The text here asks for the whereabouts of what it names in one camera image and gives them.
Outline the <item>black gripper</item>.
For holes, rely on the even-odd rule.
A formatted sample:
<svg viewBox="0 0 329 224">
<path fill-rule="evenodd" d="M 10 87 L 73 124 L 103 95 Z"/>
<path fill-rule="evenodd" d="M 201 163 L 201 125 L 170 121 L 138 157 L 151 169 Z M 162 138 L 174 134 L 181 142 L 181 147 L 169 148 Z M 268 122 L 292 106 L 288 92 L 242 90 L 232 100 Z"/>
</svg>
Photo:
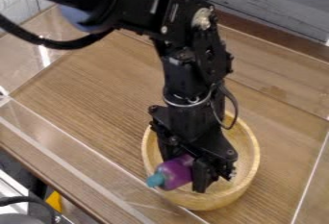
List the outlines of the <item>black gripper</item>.
<svg viewBox="0 0 329 224">
<path fill-rule="evenodd" d="M 224 101 L 209 101 L 194 107 L 153 106 L 149 114 L 162 160 L 194 159 L 193 190 L 205 193 L 220 178 L 229 181 L 238 152 L 224 134 L 236 123 L 234 119 L 234 123 L 224 125 Z"/>
</svg>

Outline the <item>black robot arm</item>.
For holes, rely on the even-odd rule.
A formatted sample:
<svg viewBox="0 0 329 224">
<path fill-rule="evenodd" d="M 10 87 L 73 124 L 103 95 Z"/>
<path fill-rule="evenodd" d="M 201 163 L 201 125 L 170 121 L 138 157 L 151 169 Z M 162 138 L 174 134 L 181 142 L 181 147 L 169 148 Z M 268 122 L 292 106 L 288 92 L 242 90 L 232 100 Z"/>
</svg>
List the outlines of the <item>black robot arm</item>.
<svg viewBox="0 0 329 224">
<path fill-rule="evenodd" d="M 202 193 L 236 173 L 238 152 L 225 137 L 225 106 L 237 101 L 225 86 L 233 56 L 221 40 L 210 0 L 48 0 L 85 37 L 54 40 L 23 29 L 0 14 L 0 29 L 57 50 L 81 49 L 125 29 L 149 36 L 162 62 L 164 105 L 151 106 L 150 127 L 164 162 L 150 187 L 190 185 Z"/>
</svg>

